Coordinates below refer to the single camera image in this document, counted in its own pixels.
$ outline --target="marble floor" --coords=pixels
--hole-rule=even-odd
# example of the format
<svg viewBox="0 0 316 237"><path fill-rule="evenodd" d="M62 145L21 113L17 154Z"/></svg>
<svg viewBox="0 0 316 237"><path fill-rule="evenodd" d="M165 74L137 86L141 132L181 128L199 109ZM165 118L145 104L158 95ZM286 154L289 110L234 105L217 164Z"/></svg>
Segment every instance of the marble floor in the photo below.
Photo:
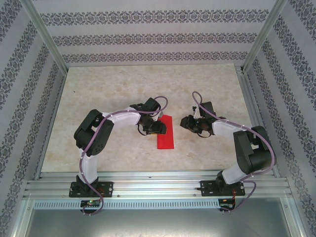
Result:
<svg viewBox="0 0 316 237"><path fill-rule="evenodd" d="M92 109L114 112L164 95L164 114L173 117L174 150L158 150L155 135L136 126L113 131L100 154L98 171L220 170L236 161L225 138L200 138L179 126L192 114L192 91L211 101L218 116L250 125L233 64L70 68L50 136L42 172L77 172L75 130Z"/></svg>

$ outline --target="black mounting plate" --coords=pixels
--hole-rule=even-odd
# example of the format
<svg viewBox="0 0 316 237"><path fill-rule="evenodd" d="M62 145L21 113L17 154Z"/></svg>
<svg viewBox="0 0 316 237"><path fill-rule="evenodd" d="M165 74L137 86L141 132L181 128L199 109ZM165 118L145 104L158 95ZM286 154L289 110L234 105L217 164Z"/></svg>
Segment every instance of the black mounting plate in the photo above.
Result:
<svg viewBox="0 0 316 237"><path fill-rule="evenodd" d="M101 193L104 198L111 198L113 193L113 182L97 182L96 190ZM95 192L91 195L87 192L81 192L78 182L72 182L69 190L70 198L97 198L99 197Z"/></svg>
<svg viewBox="0 0 316 237"><path fill-rule="evenodd" d="M233 190L235 190L236 196L245 196L245 188L242 182L230 184L229 188L225 188L223 191L219 191L215 180L202 180L200 181L200 188L197 190L201 191L202 197L213 197L213 196L232 196Z"/></svg>

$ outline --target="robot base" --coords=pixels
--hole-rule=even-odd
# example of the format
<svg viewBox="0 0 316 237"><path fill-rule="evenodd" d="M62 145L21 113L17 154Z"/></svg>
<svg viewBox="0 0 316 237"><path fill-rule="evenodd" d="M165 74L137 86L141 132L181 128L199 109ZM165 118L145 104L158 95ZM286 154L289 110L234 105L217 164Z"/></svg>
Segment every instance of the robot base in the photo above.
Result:
<svg viewBox="0 0 316 237"><path fill-rule="evenodd" d="M69 190L70 198L98 198L99 196L85 184L77 175L76 182L72 182ZM96 189L104 198L111 198L113 193L113 182L99 182L97 178L90 184Z"/></svg>
<svg viewBox="0 0 316 237"><path fill-rule="evenodd" d="M241 182L227 185L223 190L220 190L215 180L202 180L200 181L200 188L202 197L214 197L214 196L232 196L235 191L236 196L245 196L245 189Z"/></svg>
<svg viewBox="0 0 316 237"><path fill-rule="evenodd" d="M216 180L202 180L200 181L200 188L202 197L213 196L245 196L245 188L242 182L227 184L223 177L223 172L217 174Z"/></svg>

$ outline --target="enclosure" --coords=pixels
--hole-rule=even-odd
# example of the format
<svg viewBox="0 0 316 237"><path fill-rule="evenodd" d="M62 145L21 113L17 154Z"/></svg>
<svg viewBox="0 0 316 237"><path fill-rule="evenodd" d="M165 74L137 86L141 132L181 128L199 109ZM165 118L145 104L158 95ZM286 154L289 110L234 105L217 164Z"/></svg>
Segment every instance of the enclosure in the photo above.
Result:
<svg viewBox="0 0 316 237"><path fill-rule="evenodd" d="M0 236L316 236L314 4L1 0ZM249 178L257 188L236 212L218 211L232 196L199 190L237 158L233 142L179 126L193 91L216 115L263 126L274 149L276 165ZM174 149L136 126L114 130L97 166L111 197L83 216L88 199L69 197L74 132L92 109L160 95Z"/></svg>

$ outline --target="metal rail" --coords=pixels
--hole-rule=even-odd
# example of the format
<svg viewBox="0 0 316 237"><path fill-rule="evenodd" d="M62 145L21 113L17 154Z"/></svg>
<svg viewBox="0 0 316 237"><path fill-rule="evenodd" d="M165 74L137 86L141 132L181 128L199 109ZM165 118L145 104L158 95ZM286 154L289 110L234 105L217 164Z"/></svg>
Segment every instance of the metal rail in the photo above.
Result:
<svg viewBox="0 0 316 237"><path fill-rule="evenodd" d="M230 198L202 197L197 190L201 180L215 180L217 173L218 171L103 172L99 173L99 181L114 182L113 197L110 199ZM27 182L23 199L74 199L68 197L68 194L70 183L75 181L76 175L77 173L42 173L39 180ZM292 197L287 179L276 178L272 171L250 180L257 183L252 198ZM245 183L244 186L247 195L252 190L252 184Z"/></svg>

